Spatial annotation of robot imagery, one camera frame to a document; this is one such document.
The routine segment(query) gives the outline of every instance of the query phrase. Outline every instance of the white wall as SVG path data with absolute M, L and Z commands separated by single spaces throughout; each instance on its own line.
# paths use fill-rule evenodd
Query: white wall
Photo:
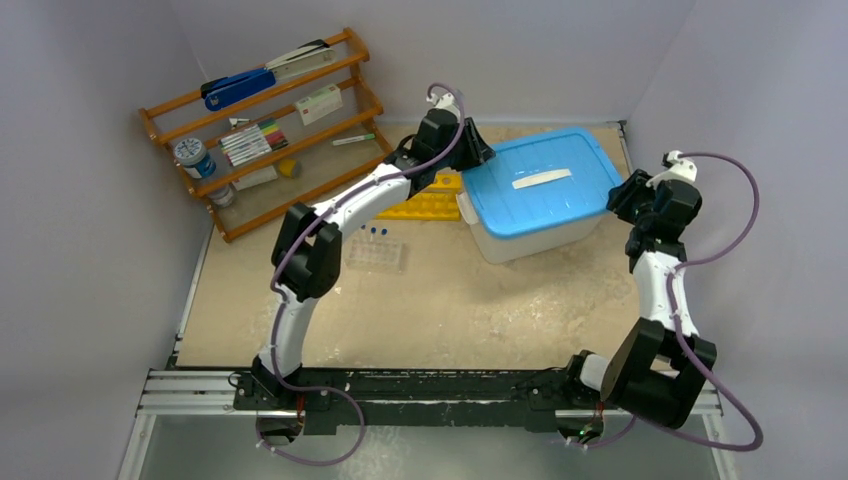
M 636 108 L 636 166 L 663 151 L 737 156 L 762 210 L 732 257 L 687 273 L 693 315 L 717 342 L 717 371 L 760 419 L 744 478 L 845 478 L 845 25 L 841 0 L 699 0 Z M 733 167 L 699 162 L 704 208 L 690 257 L 736 235 L 751 195 Z M 736 441 L 750 431 L 731 422 Z
M 114 478 L 205 212 L 136 109 L 203 78 L 167 0 L 0 6 L 3 478 Z
M 173 0 L 211 78 L 354 28 L 386 121 L 418 121 L 433 81 L 486 122 L 633 113 L 694 0 Z

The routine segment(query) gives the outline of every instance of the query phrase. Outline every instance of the green marker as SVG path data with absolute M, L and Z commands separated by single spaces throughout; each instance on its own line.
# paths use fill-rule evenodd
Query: green marker
M 363 140 L 373 140 L 373 139 L 374 139 L 373 133 L 369 133 L 369 134 L 366 134 L 366 135 L 357 135 L 355 137 L 341 138 L 339 140 L 333 140 L 333 146 L 338 147 L 339 145 L 345 145 L 345 144 L 348 144 L 348 143 L 355 143 L 355 142 L 361 142 Z

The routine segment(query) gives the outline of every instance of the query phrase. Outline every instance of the table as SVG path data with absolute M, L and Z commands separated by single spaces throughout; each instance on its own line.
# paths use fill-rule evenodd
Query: table
M 479 130 L 495 144 L 554 128 Z M 414 130 L 383 128 L 395 143 Z M 590 130 L 626 177 L 617 125 Z M 230 245 L 213 235 L 178 366 L 249 366 L 266 344 L 278 304 L 268 283 L 280 223 Z M 501 265 L 486 263 L 463 222 L 386 220 L 372 225 L 387 228 L 390 237 L 404 242 L 403 272 L 343 266 L 310 324 L 304 346 L 307 366 L 563 366 L 584 348 L 611 356 L 638 318 L 638 292 L 624 255 L 630 225 L 612 215 L 580 242 Z

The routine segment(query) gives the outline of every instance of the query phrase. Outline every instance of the plastic storage box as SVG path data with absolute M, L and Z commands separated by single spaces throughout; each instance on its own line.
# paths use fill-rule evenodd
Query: plastic storage box
M 494 147 L 462 173 L 457 200 L 490 263 L 532 255 L 589 235 L 621 176 L 584 128 L 566 128 Z

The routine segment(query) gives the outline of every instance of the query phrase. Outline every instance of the wooden rack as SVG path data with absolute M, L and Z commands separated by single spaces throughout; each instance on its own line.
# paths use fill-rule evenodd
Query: wooden rack
M 379 146 L 379 149 L 382 150 L 383 154 L 389 153 L 393 150 L 393 147 L 389 144 L 388 141 L 386 141 L 385 137 L 377 128 L 377 125 L 374 122 L 374 117 L 383 113 L 383 106 L 377 96 L 374 95 L 374 93 L 365 83 L 365 79 L 362 77 L 360 63 L 367 62 L 370 59 L 370 55 L 368 53 L 367 47 L 365 46 L 365 43 L 350 28 L 345 28 L 344 31 L 342 31 L 341 33 L 333 35 L 332 37 L 329 37 L 324 41 L 330 45 L 336 45 L 345 42 L 348 47 L 348 55 L 330 65 L 306 73 L 299 77 L 295 77 L 285 83 L 274 85 L 273 87 L 263 90 L 253 96 L 247 97 L 238 103 L 222 108 L 221 110 L 218 110 L 216 112 L 212 112 L 197 120 L 174 128 L 171 131 L 161 132 L 157 127 L 156 123 L 154 122 L 154 119 L 168 112 L 172 112 L 174 110 L 185 107 L 191 103 L 194 103 L 195 101 L 200 100 L 201 96 L 199 89 L 177 97 L 168 102 L 165 102 L 161 105 L 157 105 L 153 108 L 140 108 L 138 110 L 142 122 L 144 122 L 144 127 L 147 130 L 148 135 L 150 136 L 150 140 L 157 146 L 164 148 L 168 152 L 168 155 L 172 156 L 173 158 L 172 152 L 175 140 L 180 140 L 188 136 L 192 132 L 195 132 L 203 127 L 215 124 L 216 122 L 220 122 L 221 120 L 226 120 L 227 118 L 234 116 L 234 114 L 242 110 L 260 105 L 263 102 L 268 101 L 269 99 L 282 95 L 286 92 L 290 92 L 295 88 L 307 85 L 333 72 L 337 72 L 345 68 L 349 69 L 350 78 L 339 82 L 337 85 L 342 90 L 350 88 L 354 89 L 358 113 L 353 117 L 350 117 L 344 121 L 329 126 L 297 142 L 291 143 L 280 150 L 273 151 L 247 165 L 238 167 L 233 172 L 220 178 L 217 178 L 214 181 L 206 181 L 203 183 L 198 182 L 197 180 L 190 177 L 185 172 L 185 170 L 180 167 L 179 163 L 174 160 L 174 165 L 176 166 L 177 172 L 179 173 L 180 177 L 183 179 L 183 182 L 185 183 L 186 188 L 188 189 L 188 193 L 200 199 L 206 204 L 206 210 L 209 212 L 209 215 L 215 222 L 215 226 L 220 232 L 221 237 L 224 239 L 224 241 L 228 243 L 231 242 L 233 239 L 244 235 L 245 233 L 248 233 L 257 227 L 268 223 L 274 218 L 283 215 L 292 204 L 296 202 L 308 202 L 314 200 L 316 197 L 324 195 L 350 182 L 351 180 L 354 180 L 357 177 L 368 173 L 382 161 L 384 155 L 379 155 L 378 157 L 371 159 L 363 163 L 362 165 L 333 178 L 332 180 L 324 183 L 323 185 L 309 190 L 306 193 L 297 195 L 294 198 L 280 199 L 281 204 L 279 206 L 272 208 L 269 211 L 264 212 L 244 222 L 243 224 L 231 229 L 227 229 L 225 227 L 225 224 L 222 221 L 221 216 L 219 215 L 218 207 L 214 203 L 212 203 L 211 200 L 209 200 L 209 198 L 207 197 L 209 193 L 220 189 L 221 187 L 226 186 L 228 183 L 238 180 L 239 178 L 249 173 L 272 165 L 275 162 L 297 154 L 298 152 L 301 152 L 309 147 L 316 146 L 322 142 L 327 142 L 330 138 L 340 133 L 343 133 L 353 127 L 356 127 L 357 125 L 362 125 L 365 130 L 374 134 L 375 141 Z M 272 111 L 266 115 L 254 119 L 247 125 L 204 140 L 204 144 L 206 145 L 206 148 L 211 151 L 213 148 L 218 147 L 218 140 L 221 137 L 229 135 L 235 131 L 248 128 L 251 125 L 267 118 L 280 118 L 294 112 L 296 112 L 294 105 L 286 105 L 285 107 L 282 107 L 278 110 Z

